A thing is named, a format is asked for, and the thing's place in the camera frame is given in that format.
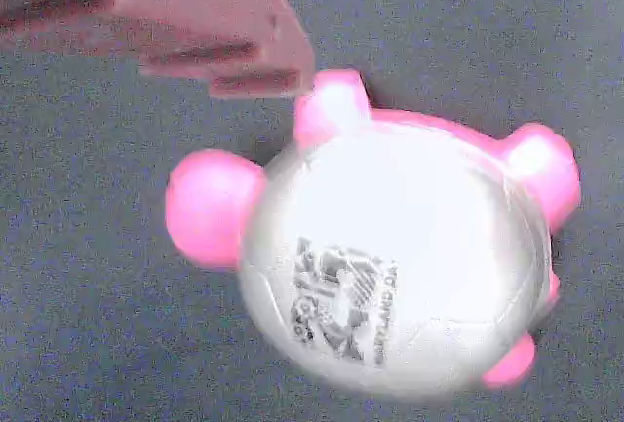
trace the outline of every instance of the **pink plastic piece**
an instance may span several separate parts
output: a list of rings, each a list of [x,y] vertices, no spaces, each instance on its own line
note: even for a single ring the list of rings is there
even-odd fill
[[[580,203],[578,168],[567,142],[538,124],[527,124],[503,140],[437,117],[371,109],[360,75],[351,70],[317,74],[314,90],[294,107],[293,136],[302,147],[366,122],[394,122],[438,128],[477,146],[504,164],[532,194],[551,232]],[[264,184],[262,169],[233,155],[208,151],[188,156],[172,175],[167,225],[175,244],[205,267],[235,264],[244,225]],[[559,279],[550,271],[550,299]],[[513,384],[530,371],[535,345],[529,335],[483,377],[489,387]]]
[[[490,388],[500,388],[518,383],[530,372],[535,361],[535,343],[525,334],[500,362],[483,376]]]
[[[200,267],[236,265],[263,185],[262,168],[242,157],[213,150],[187,156],[172,172],[166,193],[167,229],[175,245]]]

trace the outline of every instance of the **gray carpet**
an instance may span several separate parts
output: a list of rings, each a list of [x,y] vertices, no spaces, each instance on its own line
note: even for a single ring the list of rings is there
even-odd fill
[[[533,375],[426,406],[310,380],[265,343],[231,275],[195,270],[163,225],[169,170],[218,147],[267,163],[292,103],[221,102],[123,60],[0,56],[0,419],[624,419],[624,2],[290,0],[319,67],[375,103],[505,136],[539,120],[582,170],[555,242],[560,305]]]

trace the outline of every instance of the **toy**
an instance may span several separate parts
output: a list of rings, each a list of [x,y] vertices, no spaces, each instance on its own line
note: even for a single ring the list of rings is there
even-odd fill
[[[266,170],[215,150],[173,170],[180,251],[236,265],[258,328],[333,384],[416,399],[520,381],[557,299],[550,234],[580,201],[567,143],[370,109],[349,70],[320,72],[294,110]]]

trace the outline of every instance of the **pink knob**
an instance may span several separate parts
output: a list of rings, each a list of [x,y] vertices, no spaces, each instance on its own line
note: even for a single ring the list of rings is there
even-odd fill
[[[165,199],[177,248],[203,268],[235,267],[263,185],[262,168],[242,157],[215,150],[186,156],[171,173]]]

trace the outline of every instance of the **black and white graphic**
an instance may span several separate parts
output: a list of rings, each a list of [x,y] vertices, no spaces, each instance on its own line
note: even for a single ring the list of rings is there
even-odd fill
[[[362,362],[368,353],[374,355],[377,365],[382,364],[390,310],[380,310],[379,297],[385,297],[382,302],[389,297],[391,306],[389,271],[396,276],[396,267],[388,268],[361,251],[318,247],[300,239],[294,271],[299,295],[291,312],[294,335],[302,343],[324,348],[342,359]],[[377,315],[377,327],[381,326],[376,332],[371,330],[371,313]],[[367,349],[358,338],[361,332],[372,336],[365,340]]]

